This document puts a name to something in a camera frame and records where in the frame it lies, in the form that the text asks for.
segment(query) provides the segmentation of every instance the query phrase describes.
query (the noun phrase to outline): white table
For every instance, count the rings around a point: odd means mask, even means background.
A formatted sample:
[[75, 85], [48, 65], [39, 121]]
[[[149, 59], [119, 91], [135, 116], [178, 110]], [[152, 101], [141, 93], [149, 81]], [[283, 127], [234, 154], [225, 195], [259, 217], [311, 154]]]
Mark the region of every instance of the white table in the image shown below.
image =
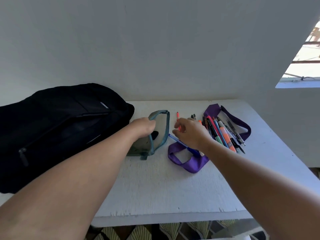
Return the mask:
[[[135, 107], [132, 119], [147, 117], [160, 109], [169, 110], [170, 131], [176, 121], [177, 111], [180, 117], [189, 117], [195, 113], [201, 119], [208, 105], [223, 105], [252, 129], [244, 147], [245, 157], [320, 194], [319, 180], [244, 101], [129, 103]], [[141, 161], [139, 157], [125, 158], [118, 178], [92, 225], [106, 227], [252, 218], [211, 162], [196, 174], [174, 165], [167, 156], [168, 145], [173, 142], [168, 138], [166, 144], [146, 161]], [[0, 195], [0, 204], [8, 198], [8, 194]]]

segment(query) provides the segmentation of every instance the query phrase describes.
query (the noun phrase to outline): backpack zipper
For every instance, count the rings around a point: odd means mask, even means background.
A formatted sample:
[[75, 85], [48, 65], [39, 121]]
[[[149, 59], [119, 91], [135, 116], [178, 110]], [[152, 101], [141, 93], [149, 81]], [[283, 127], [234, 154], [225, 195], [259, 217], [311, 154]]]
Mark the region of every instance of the backpack zipper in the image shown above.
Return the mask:
[[29, 166], [29, 162], [24, 154], [24, 152], [26, 152], [26, 151], [27, 151], [27, 149], [24, 147], [19, 149], [20, 159], [25, 167]]

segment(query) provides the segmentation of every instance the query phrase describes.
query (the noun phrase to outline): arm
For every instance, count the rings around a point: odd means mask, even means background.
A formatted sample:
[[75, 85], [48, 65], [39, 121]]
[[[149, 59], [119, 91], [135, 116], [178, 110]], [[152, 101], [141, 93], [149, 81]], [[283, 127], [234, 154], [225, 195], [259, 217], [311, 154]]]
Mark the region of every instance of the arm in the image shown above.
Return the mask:
[[238, 199], [275, 239], [318, 239], [320, 197], [294, 181], [214, 141], [204, 126], [180, 118], [173, 133], [202, 151], [224, 176]]
[[134, 120], [33, 180], [0, 207], [0, 238], [83, 240], [131, 145], [155, 125]]

